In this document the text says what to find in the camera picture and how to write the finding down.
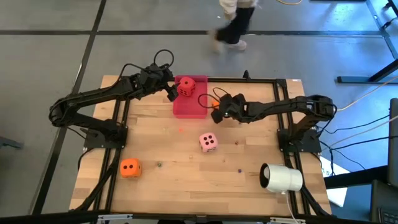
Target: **concrete floor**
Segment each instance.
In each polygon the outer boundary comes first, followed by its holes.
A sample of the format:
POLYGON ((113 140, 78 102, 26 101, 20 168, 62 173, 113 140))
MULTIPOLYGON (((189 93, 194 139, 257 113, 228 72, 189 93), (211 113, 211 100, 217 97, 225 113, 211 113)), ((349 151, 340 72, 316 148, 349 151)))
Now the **concrete floor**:
MULTIPOLYGON (((392 10, 381 9, 386 2, 372 1, 382 23, 394 17, 392 10)), ((91 30, 99 4, 100 0, 1 1, 0 30, 91 30)), ((252 30, 378 30, 364 2, 304 0, 298 6, 285 6, 277 1, 261 1, 259 5, 252 30)), ((222 17, 217 1, 113 0, 106 3, 99 29, 208 30, 222 26, 225 23, 222 17)), ((398 47, 397 26, 398 22, 394 21, 388 28, 395 47, 398 47)), ((214 55, 205 35, 97 35, 80 90, 98 88, 103 75, 118 74, 125 63, 146 66, 156 51, 166 48, 175 54, 171 70, 176 75, 241 77, 247 69, 252 77, 299 78, 306 95, 329 96, 341 108, 375 86, 336 84, 337 76, 370 76, 393 61, 380 36, 247 35, 243 39, 248 42, 244 53, 226 50, 214 55)), ((57 130, 48 121, 48 108, 56 99, 70 93, 87 41, 88 35, 0 35, 0 136, 25 144, 22 150, 9 147, 0 150, 1 217, 29 212, 57 130)), ((397 96, 396 86, 385 86, 338 113, 328 130, 384 116, 388 114, 389 100, 397 96)), ((92 114, 93 107, 82 112, 92 114)), ((356 132, 325 133, 322 140, 333 143, 356 132)), ((383 126, 342 145, 387 134, 387 126, 383 126)), ((82 145, 82 139, 67 132, 44 213, 68 210, 82 145)), ((387 164, 387 141, 341 151, 367 168, 387 164)), ((350 171, 361 169, 338 154, 335 162, 350 171)), ((369 186, 350 188, 345 207, 332 209, 341 218, 367 220, 369 203, 369 186)))

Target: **person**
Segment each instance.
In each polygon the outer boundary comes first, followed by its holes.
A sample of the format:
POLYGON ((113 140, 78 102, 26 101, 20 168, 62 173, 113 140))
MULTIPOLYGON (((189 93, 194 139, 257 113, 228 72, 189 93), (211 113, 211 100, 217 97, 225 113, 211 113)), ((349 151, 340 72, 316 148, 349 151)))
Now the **person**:
POLYGON ((247 43, 241 40, 241 35, 248 31, 256 4, 257 0, 220 0, 224 16, 230 22, 225 27, 208 32, 215 52, 220 52, 220 43, 236 50, 246 49, 247 43))

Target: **red transparent box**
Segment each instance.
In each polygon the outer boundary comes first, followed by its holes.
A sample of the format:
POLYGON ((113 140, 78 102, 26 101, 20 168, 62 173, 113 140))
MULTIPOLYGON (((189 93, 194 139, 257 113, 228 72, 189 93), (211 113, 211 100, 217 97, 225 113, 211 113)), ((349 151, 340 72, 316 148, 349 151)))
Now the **red transparent box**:
MULTIPOLYGON (((207 108, 199 105, 198 97, 207 93, 207 76, 206 75, 177 75, 175 83, 179 83, 181 78, 189 77, 196 83, 195 91, 191 96, 186 97, 179 95, 173 102, 173 114, 176 118, 188 119, 205 119, 207 116, 207 108)), ((207 106, 207 96, 200 97, 200 103, 207 106)))

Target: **wooden tabletop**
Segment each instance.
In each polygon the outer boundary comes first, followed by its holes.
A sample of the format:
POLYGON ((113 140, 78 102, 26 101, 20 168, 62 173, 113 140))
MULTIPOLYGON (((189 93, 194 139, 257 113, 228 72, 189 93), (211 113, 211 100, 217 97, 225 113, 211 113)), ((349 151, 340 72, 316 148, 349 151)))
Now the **wooden tabletop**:
MULTIPOLYGON (((104 76, 101 87, 110 86, 116 77, 104 76)), ((304 95, 300 80, 287 80, 287 85, 289 97, 304 95)), ((247 101, 274 101, 271 84, 208 83, 208 92, 216 86, 232 95, 243 93, 247 101)), ((113 109, 114 101, 98 104, 94 117, 111 118, 113 109)), ((290 215, 285 195, 271 193, 259 183, 263 163, 283 164, 276 135, 277 116, 250 124, 232 119, 215 124, 210 112, 206 119, 177 119, 165 91, 130 102, 129 132, 121 160, 138 158, 142 175, 124 179, 118 172, 112 212, 290 215), (216 135, 219 145, 204 154, 198 137, 207 132, 216 135)), ((303 114, 293 113, 293 117, 298 122, 303 114)), ((104 149, 94 149, 82 159, 70 208, 79 206, 97 184, 103 155, 104 149)), ((307 188, 323 209, 331 212, 319 161, 308 153, 300 155, 307 188)), ((104 187, 101 208, 107 192, 108 185, 104 187)), ((303 213, 300 194, 296 196, 298 210, 303 213)))

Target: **white shoe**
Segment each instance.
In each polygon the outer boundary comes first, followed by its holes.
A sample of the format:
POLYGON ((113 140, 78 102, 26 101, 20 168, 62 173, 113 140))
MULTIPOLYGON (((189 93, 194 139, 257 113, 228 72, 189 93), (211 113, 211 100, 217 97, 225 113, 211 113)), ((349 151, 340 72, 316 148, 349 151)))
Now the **white shoe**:
POLYGON ((247 43, 243 40, 239 40, 238 43, 236 44, 227 44, 227 46, 231 49, 236 49, 236 50, 245 50, 247 47, 247 43))
POLYGON ((220 54, 221 53, 221 49, 220 49, 221 42, 216 39, 216 31, 209 30, 207 32, 207 34, 210 36, 212 50, 214 51, 214 53, 220 54))

